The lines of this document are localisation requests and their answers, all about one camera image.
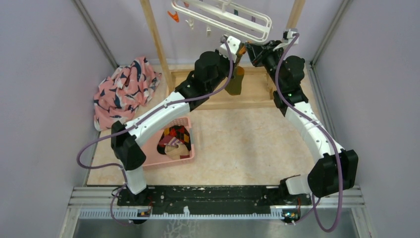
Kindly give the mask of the green striped sock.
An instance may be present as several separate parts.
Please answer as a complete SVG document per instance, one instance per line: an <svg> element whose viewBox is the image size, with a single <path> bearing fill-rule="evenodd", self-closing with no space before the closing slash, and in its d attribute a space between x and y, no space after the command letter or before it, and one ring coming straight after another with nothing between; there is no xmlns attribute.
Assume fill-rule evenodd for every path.
<svg viewBox="0 0 420 238"><path fill-rule="evenodd" d="M245 70L241 66L234 69L232 78L225 87L225 91L231 96L239 96L242 92L242 82L245 75Z"/></svg>

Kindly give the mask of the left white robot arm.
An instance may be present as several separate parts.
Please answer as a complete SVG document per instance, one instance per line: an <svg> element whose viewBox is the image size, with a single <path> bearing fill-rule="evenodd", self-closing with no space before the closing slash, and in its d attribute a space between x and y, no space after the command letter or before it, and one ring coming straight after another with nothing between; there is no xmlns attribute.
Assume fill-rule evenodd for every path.
<svg viewBox="0 0 420 238"><path fill-rule="evenodd" d="M194 70L160 104L125 124L117 121L111 127L111 148L123 166L129 199L143 205L149 198L143 163L147 156L142 146L158 130L206 102L228 83L233 75L236 54L230 50L207 51L196 60Z"/></svg>

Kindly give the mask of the orange clothes clip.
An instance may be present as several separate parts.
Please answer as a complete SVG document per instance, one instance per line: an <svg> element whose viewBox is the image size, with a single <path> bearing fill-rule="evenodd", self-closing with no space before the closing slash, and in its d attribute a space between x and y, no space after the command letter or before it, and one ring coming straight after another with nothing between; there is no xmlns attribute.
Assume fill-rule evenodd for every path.
<svg viewBox="0 0 420 238"><path fill-rule="evenodd" d="M243 56L245 53L246 53L246 47L245 47L245 45L243 45L239 50L238 50L238 52L237 52L237 55L238 56Z"/></svg>

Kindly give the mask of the white plastic clip hanger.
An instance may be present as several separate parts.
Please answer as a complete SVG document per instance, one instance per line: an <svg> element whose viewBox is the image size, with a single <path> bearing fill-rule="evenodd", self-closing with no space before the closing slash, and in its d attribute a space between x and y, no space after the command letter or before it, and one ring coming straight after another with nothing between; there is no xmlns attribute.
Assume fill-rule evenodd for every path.
<svg viewBox="0 0 420 238"><path fill-rule="evenodd" d="M264 43L272 29L268 15L231 0L172 0L171 7L189 20L203 22L246 41Z"/></svg>

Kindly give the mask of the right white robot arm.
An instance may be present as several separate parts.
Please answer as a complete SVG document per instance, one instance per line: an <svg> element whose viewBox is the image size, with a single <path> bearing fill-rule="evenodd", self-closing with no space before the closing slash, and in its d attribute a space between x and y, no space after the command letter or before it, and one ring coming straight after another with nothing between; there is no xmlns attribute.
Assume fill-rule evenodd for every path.
<svg viewBox="0 0 420 238"><path fill-rule="evenodd" d="M276 86L273 93L276 107L297 129L315 163L308 174L282 179L279 199L284 204L292 204L299 194L341 197L355 184L358 155L336 142L314 114L300 86L305 77L305 60L298 56L287 57L285 50L275 49L277 44L279 41L264 45L246 43L245 48L252 65L266 69Z"/></svg>

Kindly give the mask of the wooden hanger stand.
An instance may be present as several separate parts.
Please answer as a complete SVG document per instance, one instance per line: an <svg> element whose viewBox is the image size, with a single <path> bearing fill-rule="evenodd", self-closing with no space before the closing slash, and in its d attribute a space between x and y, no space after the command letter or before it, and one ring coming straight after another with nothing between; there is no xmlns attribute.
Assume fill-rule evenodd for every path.
<svg viewBox="0 0 420 238"><path fill-rule="evenodd" d="M194 103L203 110L246 109L276 106L282 112L289 106L307 103L308 98L301 88L304 74L304 59L289 56L289 49L298 42L297 22L305 2L294 2L287 29L281 40L270 41L268 35L272 20L265 14L233 3L217 0L214 5L201 0L188 0L185 6L172 1L172 7L207 27L225 31L226 45L234 50L234 72L220 79L197 82L199 68L171 70L168 67L161 44L158 27L151 4L141 1L146 22L154 39L161 67L169 92L181 91L188 96L204 95Z"/></svg>

